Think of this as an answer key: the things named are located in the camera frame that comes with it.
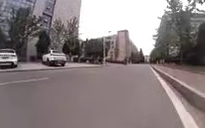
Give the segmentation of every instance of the pole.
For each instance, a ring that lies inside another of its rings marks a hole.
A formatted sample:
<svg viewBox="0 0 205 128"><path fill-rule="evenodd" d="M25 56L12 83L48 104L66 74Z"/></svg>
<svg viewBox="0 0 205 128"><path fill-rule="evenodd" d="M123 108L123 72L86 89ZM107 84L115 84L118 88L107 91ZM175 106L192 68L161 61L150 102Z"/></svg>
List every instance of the pole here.
<svg viewBox="0 0 205 128"><path fill-rule="evenodd" d="M105 37L103 37L103 65L106 64Z"/></svg>

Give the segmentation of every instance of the car windshield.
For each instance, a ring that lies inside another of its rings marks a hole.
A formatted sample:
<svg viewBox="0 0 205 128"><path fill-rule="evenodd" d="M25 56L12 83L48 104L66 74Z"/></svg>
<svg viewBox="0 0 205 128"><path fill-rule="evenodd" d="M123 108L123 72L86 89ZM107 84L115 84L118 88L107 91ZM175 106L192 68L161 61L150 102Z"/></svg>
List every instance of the car windshield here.
<svg viewBox="0 0 205 128"><path fill-rule="evenodd" d="M0 53L15 53L14 50L10 50L10 49L1 49Z"/></svg>

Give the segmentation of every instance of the street lamp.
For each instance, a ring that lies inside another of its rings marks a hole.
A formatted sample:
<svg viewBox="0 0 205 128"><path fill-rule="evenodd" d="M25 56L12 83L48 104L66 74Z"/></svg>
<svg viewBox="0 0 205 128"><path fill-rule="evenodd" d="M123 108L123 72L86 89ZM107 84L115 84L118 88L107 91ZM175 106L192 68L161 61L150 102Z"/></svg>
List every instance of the street lamp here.
<svg viewBox="0 0 205 128"><path fill-rule="evenodd" d="M103 65L106 64L106 37L103 37Z"/></svg>

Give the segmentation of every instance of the white lane marking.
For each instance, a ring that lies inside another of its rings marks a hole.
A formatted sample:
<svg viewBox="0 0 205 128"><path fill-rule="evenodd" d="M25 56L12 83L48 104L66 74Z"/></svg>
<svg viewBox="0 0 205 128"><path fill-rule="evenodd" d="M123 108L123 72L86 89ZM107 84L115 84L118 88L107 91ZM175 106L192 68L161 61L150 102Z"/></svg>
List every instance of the white lane marking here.
<svg viewBox="0 0 205 128"><path fill-rule="evenodd" d="M194 118L191 116L191 114L185 109L183 103L180 101L180 99L176 96L176 94L171 90L171 88L167 85L167 83L160 77L159 74L154 71L154 69L151 68L159 82L161 83L162 87L166 91L167 95L169 96L171 102L173 103L175 109L177 110L177 113L181 119L181 122L183 123L185 128L199 128L196 124Z"/></svg>
<svg viewBox="0 0 205 128"><path fill-rule="evenodd" d="M0 86L8 85L8 84L20 84L20 83L29 83L29 82L37 82L37 81L44 81L48 80L48 77L38 78L38 79L28 79L28 80L18 80L18 81L10 81L10 82L4 82L0 83Z"/></svg>

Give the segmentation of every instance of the car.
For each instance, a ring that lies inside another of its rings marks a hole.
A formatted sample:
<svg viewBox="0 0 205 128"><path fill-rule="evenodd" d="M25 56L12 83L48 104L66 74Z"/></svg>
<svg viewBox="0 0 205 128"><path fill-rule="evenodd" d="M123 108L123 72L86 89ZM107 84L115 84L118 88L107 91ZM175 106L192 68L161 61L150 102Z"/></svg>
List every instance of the car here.
<svg viewBox="0 0 205 128"><path fill-rule="evenodd" d="M10 66L16 68L18 65L18 57L13 49L0 49L0 67Z"/></svg>
<svg viewBox="0 0 205 128"><path fill-rule="evenodd" d="M52 66L60 64L61 66L65 66L66 64L66 55L57 50L49 50L47 54L42 56L42 63Z"/></svg>

